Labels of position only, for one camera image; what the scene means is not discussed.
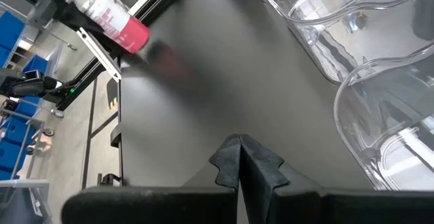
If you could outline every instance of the blue bin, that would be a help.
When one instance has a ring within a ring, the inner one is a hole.
[[[27,125],[26,121],[18,119],[15,116],[9,117],[9,119],[1,126],[1,128],[6,128],[3,140],[21,147],[24,136],[26,135]],[[25,146],[29,146],[32,142],[32,136],[35,134],[36,129],[34,126],[30,126],[28,131],[27,140]]]
[[[30,60],[30,62],[25,66],[23,71],[24,72],[40,71],[41,73],[45,74],[45,72],[47,71],[47,67],[48,67],[48,61],[39,57],[38,55],[35,55]]]
[[[0,17],[0,46],[9,51],[12,50],[24,28],[25,24],[21,22],[21,20],[11,15],[9,12],[5,12]]]
[[[4,170],[0,170],[0,181],[10,180],[12,176],[12,172],[7,172]]]
[[[29,101],[29,102],[32,102],[32,103],[38,105],[39,101],[40,101],[40,98],[39,97],[30,97],[30,96],[27,96],[27,97],[21,98],[21,100]],[[33,117],[36,114],[37,109],[38,108],[35,105],[31,105],[31,104],[28,104],[26,102],[21,102],[20,101],[18,103],[18,106],[15,109],[15,112],[17,112],[17,113],[19,113],[21,115],[26,115],[26,116],[29,116],[29,117]]]
[[[8,143],[6,140],[0,140],[0,170],[12,172],[14,170],[15,162],[20,155],[20,146]],[[18,164],[18,170],[22,168],[26,158],[26,149],[22,151],[21,159]]]

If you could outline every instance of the gray surface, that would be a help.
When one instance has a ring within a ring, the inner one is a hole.
[[[326,187],[370,188],[336,133],[337,87],[261,0],[179,0],[151,27],[180,60],[123,63],[123,176],[180,186],[246,133]]]

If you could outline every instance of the clear plastic container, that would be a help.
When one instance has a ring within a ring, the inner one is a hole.
[[[434,0],[267,1],[335,82],[367,60],[408,56],[434,41]]]
[[[354,69],[334,121],[376,189],[434,190],[434,45]]]

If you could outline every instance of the spray can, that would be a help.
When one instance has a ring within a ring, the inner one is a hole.
[[[78,9],[104,30],[104,34],[130,53],[149,40],[149,29],[131,16],[120,0],[74,0]]]

